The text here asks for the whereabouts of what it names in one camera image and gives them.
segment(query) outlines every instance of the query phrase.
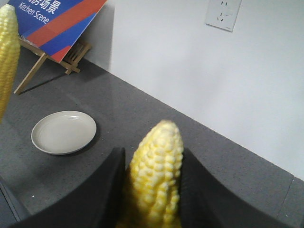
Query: easel leg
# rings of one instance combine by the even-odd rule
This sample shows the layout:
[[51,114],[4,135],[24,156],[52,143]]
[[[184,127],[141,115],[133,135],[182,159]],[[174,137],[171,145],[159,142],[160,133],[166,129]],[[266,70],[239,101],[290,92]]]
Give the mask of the easel leg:
[[34,74],[39,70],[39,68],[41,67],[41,65],[44,63],[44,61],[47,59],[48,55],[44,52],[40,58],[38,59],[38,61],[36,62],[36,64],[31,68],[31,70],[29,71],[29,73],[25,76],[25,78],[22,80],[22,82],[20,83],[20,85],[17,87],[17,89],[15,90],[14,94],[19,95],[22,90],[24,89],[24,87],[27,86],[27,84],[30,82],[30,80],[32,79],[32,77],[34,76]]

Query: white wall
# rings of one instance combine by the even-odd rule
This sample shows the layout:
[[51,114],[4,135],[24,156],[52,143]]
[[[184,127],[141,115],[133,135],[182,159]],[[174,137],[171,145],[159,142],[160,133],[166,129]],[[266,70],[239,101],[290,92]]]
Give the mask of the white wall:
[[304,1],[243,0],[232,33],[208,2],[109,1],[113,30],[86,37],[111,52],[87,59],[304,180]]

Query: wooden easel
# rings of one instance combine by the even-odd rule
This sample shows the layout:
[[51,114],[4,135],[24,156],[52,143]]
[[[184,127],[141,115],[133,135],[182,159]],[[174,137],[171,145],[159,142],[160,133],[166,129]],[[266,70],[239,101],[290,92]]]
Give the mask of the wooden easel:
[[[36,55],[40,56],[40,58],[37,60],[37,62],[34,64],[34,66],[31,68],[31,70],[28,72],[28,74],[24,77],[22,82],[19,84],[17,89],[15,90],[14,94],[19,95],[22,90],[26,87],[26,85],[30,82],[32,77],[35,75],[35,73],[39,70],[39,68],[42,66],[44,61],[48,58],[54,62],[56,62],[54,59],[52,59],[51,56],[49,56],[47,53],[39,49],[38,47],[35,47],[28,43],[27,41],[20,38],[20,44],[21,46],[29,49]],[[91,49],[92,46],[83,41],[78,40],[72,48],[69,50],[69,52],[66,54],[64,59],[59,63],[61,66],[63,66],[66,69],[66,74],[69,75],[72,71],[75,71],[77,73],[80,72],[80,69],[77,68],[79,61],[82,59],[82,57],[88,52],[89,49]]]

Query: sign board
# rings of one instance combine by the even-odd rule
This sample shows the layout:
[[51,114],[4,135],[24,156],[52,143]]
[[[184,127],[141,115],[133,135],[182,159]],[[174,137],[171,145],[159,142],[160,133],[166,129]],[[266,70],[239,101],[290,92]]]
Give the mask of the sign board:
[[60,62],[106,0],[10,0],[19,35]]

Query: plate rim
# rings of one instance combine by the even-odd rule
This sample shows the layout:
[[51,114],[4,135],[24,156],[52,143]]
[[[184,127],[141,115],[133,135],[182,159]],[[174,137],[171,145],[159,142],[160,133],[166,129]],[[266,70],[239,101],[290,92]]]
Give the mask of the plate rim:
[[[85,145],[82,146],[81,148],[78,148],[77,150],[73,150],[73,151],[68,151],[68,152],[65,152],[65,153],[54,153],[54,152],[46,151],[46,150],[40,148],[40,147],[35,143],[35,141],[33,140],[33,133],[34,133],[35,129],[37,128],[37,126],[38,126],[42,121],[44,121],[45,119],[49,118],[49,117],[52,116],[52,115],[59,114],[59,113],[67,113],[67,112],[81,113],[81,114],[84,114],[84,115],[86,115],[87,117],[89,117],[89,119],[92,120],[92,123],[93,123],[94,126],[95,126],[93,137],[88,141],[87,144],[85,144]],[[96,135],[96,131],[97,131],[97,124],[96,124],[95,120],[94,120],[90,115],[88,115],[88,114],[86,114],[86,113],[83,113],[83,112],[80,112],[80,111],[65,110],[65,111],[59,111],[59,112],[51,113],[50,115],[47,115],[47,116],[43,117],[41,120],[39,120],[39,121],[35,124],[35,126],[33,127],[32,132],[31,132],[31,134],[30,134],[30,137],[31,137],[31,140],[32,140],[32,143],[34,144],[34,146],[35,146],[37,149],[39,149],[40,151],[43,151],[43,152],[45,152],[45,153],[52,154],[52,155],[66,155],[66,154],[70,154],[70,153],[77,152],[77,151],[81,150],[82,148],[84,148],[85,146],[87,146],[87,145],[94,139],[94,137],[95,137],[95,135]]]

